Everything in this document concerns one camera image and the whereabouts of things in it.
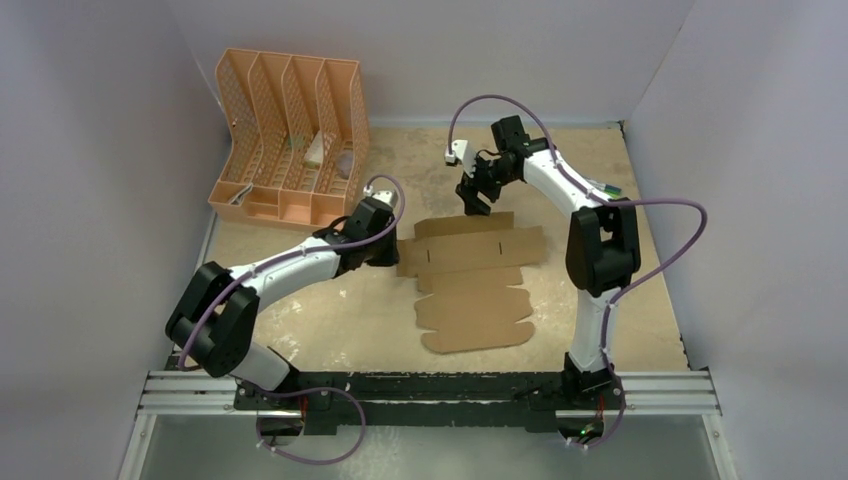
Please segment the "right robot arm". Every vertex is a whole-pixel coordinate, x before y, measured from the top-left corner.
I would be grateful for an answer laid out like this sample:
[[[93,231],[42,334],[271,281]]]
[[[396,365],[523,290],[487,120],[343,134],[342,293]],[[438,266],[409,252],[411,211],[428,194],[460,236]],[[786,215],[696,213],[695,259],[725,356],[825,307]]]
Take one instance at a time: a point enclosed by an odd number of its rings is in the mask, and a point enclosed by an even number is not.
[[[449,139],[445,162],[463,169],[456,193],[469,216],[489,215],[502,188],[522,181],[568,219],[565,267],[578,291],[578,311],[561,392],[569,404],[584,407],[613,383],[611,308],[641,267],[635,209],[578,174],[548,138],[531,138],[519,117],[498,120],[491,132],[495,152],[480,154],[466,140]]]

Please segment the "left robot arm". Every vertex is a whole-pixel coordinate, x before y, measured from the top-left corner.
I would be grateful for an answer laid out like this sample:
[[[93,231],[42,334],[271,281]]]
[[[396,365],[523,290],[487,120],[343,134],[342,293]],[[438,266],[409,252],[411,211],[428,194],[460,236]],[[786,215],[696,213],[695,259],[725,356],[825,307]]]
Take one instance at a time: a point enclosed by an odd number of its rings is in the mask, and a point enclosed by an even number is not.
[[[166,336],[213,378],[232,376],[259,387],[272,408],[297,399],[297,370],[282,355],[253,340],[259,313],[310,285],[363,265],[398,263],[398,195],[380,190],[353,212],[315,231],[299,245],[259,262],[225,268],[201,265],[165,326]]]

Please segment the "brown cardboard box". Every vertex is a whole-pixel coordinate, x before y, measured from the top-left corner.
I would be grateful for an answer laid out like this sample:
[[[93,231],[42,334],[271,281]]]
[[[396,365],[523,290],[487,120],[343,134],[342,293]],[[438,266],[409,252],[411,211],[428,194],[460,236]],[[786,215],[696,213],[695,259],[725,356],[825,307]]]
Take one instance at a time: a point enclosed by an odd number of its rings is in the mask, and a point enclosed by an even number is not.
[[[546,259],[542,227],[518,227],[511,212],[430,218],[398,250],[398,276],[415,279],[422,295],[414,311],[427,350],[507,348],[533,337],[521,269]]]

